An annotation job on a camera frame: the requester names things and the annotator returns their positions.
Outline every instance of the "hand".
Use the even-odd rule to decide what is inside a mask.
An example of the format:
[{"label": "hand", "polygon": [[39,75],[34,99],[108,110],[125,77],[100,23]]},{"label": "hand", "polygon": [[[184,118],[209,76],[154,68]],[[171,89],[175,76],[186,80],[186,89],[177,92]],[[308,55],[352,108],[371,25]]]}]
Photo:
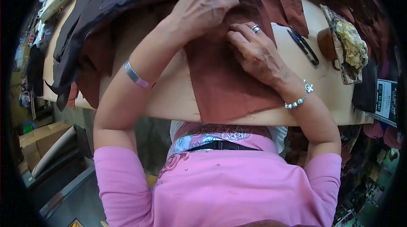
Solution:
[{"label": "hand", "polygon": [[219,26],[225,14],[237,5],[239,0],[179,0],[167,18],[190,41]]},{"label": "hand", "polygon": [[235,55],[242,68],[278,91],[293,72],[281,59],[274,42],[262,30],[252,31],[253,26],[253,22],[232,24],[226,37],[233,51],[242,53]]}]

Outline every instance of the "woman's left hand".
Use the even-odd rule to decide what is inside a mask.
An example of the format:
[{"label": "woman's left hand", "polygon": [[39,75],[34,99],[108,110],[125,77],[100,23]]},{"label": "woman's left hand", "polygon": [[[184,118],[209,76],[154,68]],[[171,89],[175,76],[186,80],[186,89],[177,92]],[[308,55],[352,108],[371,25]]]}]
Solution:
[{"label": "woman's left hand", "polygon": [[219,26],[225,14],[237,5],[239,0],[179,0],[166,19],[181,31],[185,41],[190,41]]}]

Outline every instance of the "woman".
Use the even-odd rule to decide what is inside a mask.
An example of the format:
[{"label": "woman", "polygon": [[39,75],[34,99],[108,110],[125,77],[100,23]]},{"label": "woman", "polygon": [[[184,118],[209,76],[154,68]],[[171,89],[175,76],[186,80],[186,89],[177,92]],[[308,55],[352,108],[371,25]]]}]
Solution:
[{"label": "woman", "polygon": [[[157,184],[147,187],[132,127],[151,87],[177,51],[219,26],[237,5],[239,0],[179,0],[110,83],[94,120],[94,161],[111,227],[239,226],[266,219],[290,226],[332,224],[341,168],[338,128],[323,102],[308,94],[306,83],[252,22],[231,25],[227,39],[242,53],[238,62],[246,72],[285,102],[298,103],[289,111],[310,141],[307,166],[287,164],[261,127],[219,130],[186,123],[174,140],[194,141],[192,149],[172,147]],[[216,147],[206,144],[208,136],[239,150],[210,150]]]}]

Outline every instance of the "thread snips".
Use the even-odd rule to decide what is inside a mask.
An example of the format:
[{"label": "thread snips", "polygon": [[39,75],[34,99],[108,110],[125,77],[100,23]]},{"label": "thread snips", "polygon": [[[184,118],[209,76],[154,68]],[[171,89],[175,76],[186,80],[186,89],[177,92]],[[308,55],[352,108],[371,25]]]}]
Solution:
[{"label": "thread snips", "polygon": [[291,31],[287,30],[288,33],[291,35],[292,39],[297,43],[297,45],[301,48],[304,54],[308,57],[309,61],[315,66],[319,64],[318,57],[315,55],[311,47],[305,41],[305,39],[294,29],[293,26],[290,26]]}]

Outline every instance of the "floral print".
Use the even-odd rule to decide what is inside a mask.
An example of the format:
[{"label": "floral print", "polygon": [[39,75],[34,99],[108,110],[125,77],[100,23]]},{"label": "floral print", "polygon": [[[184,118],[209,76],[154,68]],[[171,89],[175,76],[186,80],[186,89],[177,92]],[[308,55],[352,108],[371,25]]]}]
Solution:
[{"label": "floral print", "polygon": [[172,171],[173,169],[176,168],[177,164],[180,161],[186,161],[189,159],[189,153],[188,152],[183,152],[180,154],[175,154],[172,155],[167,162],[164,164],[164,166],[162,167],[160,174],[158,175],[158,178],[160,179],[161,176],[166,173],[167,171]]},{"label": "floral print", "polygon": [[254,130],[256,130],[257,134],[262,134],[268,137],[269,134],[267,130],[263,129],[263,131],[261,128],[262,127],[197,123],[195,128],[186,129],[180,134],[172,144],[167,159],[174,154],[205,145],[213,140],[225,140],[234,143],[250,140]]}]

